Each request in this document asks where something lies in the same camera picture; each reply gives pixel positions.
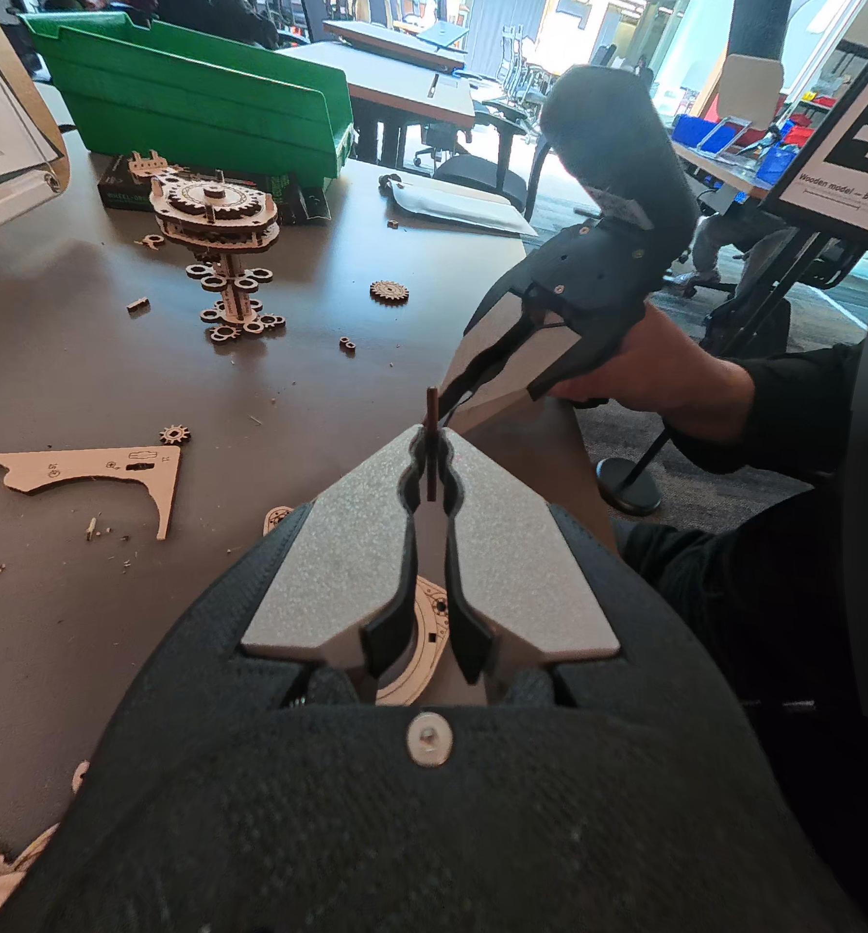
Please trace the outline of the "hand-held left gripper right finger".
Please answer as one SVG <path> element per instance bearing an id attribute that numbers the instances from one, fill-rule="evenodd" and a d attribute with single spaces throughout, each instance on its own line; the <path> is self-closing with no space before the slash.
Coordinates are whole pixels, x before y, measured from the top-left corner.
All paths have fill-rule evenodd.
<path id="1" fill-rule="evenodd" d="M 618 639 L 542 496 L 440 431 L 450 644 L 468 684 L 615 657 Z"/>

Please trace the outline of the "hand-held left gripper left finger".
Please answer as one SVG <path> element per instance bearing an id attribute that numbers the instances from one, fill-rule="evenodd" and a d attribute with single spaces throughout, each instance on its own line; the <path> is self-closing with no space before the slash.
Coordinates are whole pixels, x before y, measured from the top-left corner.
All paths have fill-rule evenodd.
<path id="1" fill-rule="evenodd" d="M 290 544 L 241 637 L 247 654 L 375 686 L 411 643 L 424 460 L 412 426 L 279 524 Z"/>

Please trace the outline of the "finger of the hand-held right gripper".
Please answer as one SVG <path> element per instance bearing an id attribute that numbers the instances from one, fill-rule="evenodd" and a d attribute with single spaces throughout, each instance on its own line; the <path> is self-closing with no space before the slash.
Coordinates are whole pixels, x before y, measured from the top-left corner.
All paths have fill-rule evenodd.
<path id="1" fill-rule="evenodd" d="M 522 298 L 506 293 L 463 334 L 441 383 L 441 423 L 459 424 L 485 403 L 486 388 L 533 335 Z"/>
<path id="2" fill-rule="evenodd" d="M 529 407 L 561 380 L 599 367 L 609 356 L 609 335 L 602 328 L 583 336 L 565 324 L 535 328 L 533 335 L 510 358 L 501 374 L 486 388 L 485 403 L 459 424 L 449 423 L 462 436 L 517 407 Z"/>

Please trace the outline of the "thin dark wooden rod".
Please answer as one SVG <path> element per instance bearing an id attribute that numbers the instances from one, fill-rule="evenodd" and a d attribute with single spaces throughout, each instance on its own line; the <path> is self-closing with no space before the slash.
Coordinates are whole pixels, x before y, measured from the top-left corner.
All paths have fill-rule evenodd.
<path id="1" fill-rule="evenodd" d="M 434 503 L 438 498 L 438 456 L 440 449 L 440 393 L 436 386 L 426 391 L 425 411 L 425 481 L 426 501 Z"/>

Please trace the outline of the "person's right forearm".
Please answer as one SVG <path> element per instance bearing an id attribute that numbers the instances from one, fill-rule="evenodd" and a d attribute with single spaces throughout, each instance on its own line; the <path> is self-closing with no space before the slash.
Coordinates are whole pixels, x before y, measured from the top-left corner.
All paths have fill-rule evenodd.
<path id="1" fill-rule="evenodd" d="M 717 474 L 743 467 L 806 481 L 835 473 L 849 441 L 851 402 L 864 342 L 759 359 L 735 360 L 754 385 L 737 439 L 694 437 L 665 422 L 673 444 Z"/>

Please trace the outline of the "wooden gear model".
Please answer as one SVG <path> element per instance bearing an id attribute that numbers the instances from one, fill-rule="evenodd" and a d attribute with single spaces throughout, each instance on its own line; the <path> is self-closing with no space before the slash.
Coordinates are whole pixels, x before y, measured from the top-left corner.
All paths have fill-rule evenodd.
<path id="1" fill-rule="evenodd" d="M 200 312 L 212 343 L 285 328 L 284 317 L 265 313 L 262 302 L 253 297 L 261 285 L 272 281 L 272 272 L 244 264 L 245 258 L 264 253 L 279 236 L 278 207 L 271 194 L 227 183 L 222 171 L 217 181 L 203 181 L 154 169 L 149 204 L 157 234 L 193 255 L 187 277 L 218 296 Z"/>

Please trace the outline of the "person's right hand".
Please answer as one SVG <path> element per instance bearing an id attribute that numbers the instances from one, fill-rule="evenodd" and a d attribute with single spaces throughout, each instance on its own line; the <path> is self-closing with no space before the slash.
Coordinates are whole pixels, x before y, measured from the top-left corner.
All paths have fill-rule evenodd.
<path id="1" fill-rule="evenodd" d="M 745 368 L 711 356 L 650 302 L 602 367 L 549 391 L 574 403 L 611 399 L 635 412 L 658 414 L 688 437 L 720 445 L 741 441 L 754 393 Z"/>

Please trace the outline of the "blue storage bin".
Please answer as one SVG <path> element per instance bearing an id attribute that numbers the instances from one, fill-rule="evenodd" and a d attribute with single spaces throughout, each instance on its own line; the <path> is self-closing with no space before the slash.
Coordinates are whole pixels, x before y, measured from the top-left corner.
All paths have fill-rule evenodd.
<path id="1" fill-rule="evenodd" d="M 755 180 L 772 188 L 800 155 L 800 146 L 778 143 L 771 146 L 755 172 Z"/>
<path id="2" fill-rule="evenodd" d="M 736 133 L 734 126 L 719 125 L 689 114 L 679 116 L 673 124 L 673 142 L 690 149 L 700 147 L 702 151 L 715 154 L 726 147 Z"/>

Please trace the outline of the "wooden table with metal legs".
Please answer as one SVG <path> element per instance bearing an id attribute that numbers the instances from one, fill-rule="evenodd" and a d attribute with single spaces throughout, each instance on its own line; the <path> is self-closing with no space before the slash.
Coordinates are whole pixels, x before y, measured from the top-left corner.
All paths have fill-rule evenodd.
<path id="1" fill-rule="evenodd" d="M 671 140 L 671 143 L 673 150 L 687 169 L 693 173 L 704 173 L 730 186 L 732 190 L 744 193 L 749 198 L 761 201 L 773 187 L 773 184 L 757 178 L 754 170 L 738 164 L 729 164 L 674 140 Z"/>

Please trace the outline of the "black office chair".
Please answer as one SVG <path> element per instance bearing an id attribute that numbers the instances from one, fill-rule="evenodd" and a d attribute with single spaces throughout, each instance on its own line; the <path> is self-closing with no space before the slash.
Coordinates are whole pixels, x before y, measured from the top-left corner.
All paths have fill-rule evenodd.
<path id="1" fill-rule="evenodd" d="M 515 137 L 536 132 L 527 114 L 499 101 L 474 102 L 473 105 L 474 124 L 491 126 L 498 132 L 498 161 L 467 152 L 458 142 L 458 127 L 443 121 L 432 121 L 421 125 L 421 138 L 425 147 L 416 153 L 414 166 L 420 167 L 424 155 L 435 157 L 439 153 L 447 153 L 449 157 L 433 171 L 435 180 L 501 195 L 519 210 L 525 220 L 531 220 L 540 175 L 546 156 L 551 151 L 549 141 L 544 134 L 537 136 L 529 179 L 524 181 L 510 170 L 510 156 Z"/>

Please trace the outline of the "tag sign on black stand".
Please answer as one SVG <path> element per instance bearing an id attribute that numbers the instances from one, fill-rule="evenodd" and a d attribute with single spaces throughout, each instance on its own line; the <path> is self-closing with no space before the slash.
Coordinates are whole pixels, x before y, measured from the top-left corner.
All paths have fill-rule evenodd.
<path id="1" fill-rule="evenodd" d="M 782 352 L 789 335 L 790 288 L 813 283 L 810 272 L 834 241 L 846 250 L 833 275 L 819 281 L 821 287 L 840 284 L 868 251 L 868 61 L 762 206 L 794 231 L 754 286 L 707 317 L 700 345 L 716 356 Z"/>

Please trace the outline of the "black cardboard box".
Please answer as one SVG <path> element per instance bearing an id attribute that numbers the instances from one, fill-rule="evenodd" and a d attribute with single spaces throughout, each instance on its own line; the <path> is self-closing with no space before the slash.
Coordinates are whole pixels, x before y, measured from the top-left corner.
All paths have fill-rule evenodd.
<path id="1" fill-rule="evenodd" d="M 97 191 L 104 208 L 151 213 L 149 204 L 152 170 L 171 170 L 192 180 L 217 181 L 218 171 L 209 167 L 181 166 L 150 151 L 144 157 L 137 151 L 112 157 L 102 171 Z M 303 188 L 293 173 L 270 176 L 261 173 L 224 173 L 227 183 L 271 194 L 278 206 L 281 225 L 304 225 L 331 218 L 324 188 Z"/>

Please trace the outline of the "grey table with wooden edge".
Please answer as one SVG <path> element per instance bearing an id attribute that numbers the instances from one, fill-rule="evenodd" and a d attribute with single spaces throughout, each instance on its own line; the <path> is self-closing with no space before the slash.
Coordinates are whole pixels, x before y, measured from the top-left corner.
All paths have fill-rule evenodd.
<path id="1" fill-rule="evenodd" d="M 360 161 L 399 169 L 410 125 L 442 122 L 463 132 L 475 125 L 470 87 L 463 78 L 342 42 L 324 41 L 281 53 L 344 73 L 357 133 L 354 154 Z"/>

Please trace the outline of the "wooden sheet offcut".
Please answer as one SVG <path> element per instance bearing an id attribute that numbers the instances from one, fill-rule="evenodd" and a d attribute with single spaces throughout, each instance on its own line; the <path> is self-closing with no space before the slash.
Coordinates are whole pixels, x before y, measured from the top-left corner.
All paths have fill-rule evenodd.
<path id="1" fill-rule="evenodd" d="M 182 449 L 175 445 L 0 452 L 6 488 L 23 494 L 83 480 L 143 485 L 158 511 L 156 538 L 167 538 Z"/>

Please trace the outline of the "green plastic bin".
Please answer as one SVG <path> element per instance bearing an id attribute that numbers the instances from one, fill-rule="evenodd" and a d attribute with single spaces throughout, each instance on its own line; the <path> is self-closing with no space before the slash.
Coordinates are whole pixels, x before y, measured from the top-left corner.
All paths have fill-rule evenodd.
<path id="1" fill-rule="evenodd" d="M 92 152 L 293 173 L 303 188 L 325 188 L 350 155 L 354 116 L 337 68 L 165 22 L 138 26 L 123 12 L 20 20 Z"/>

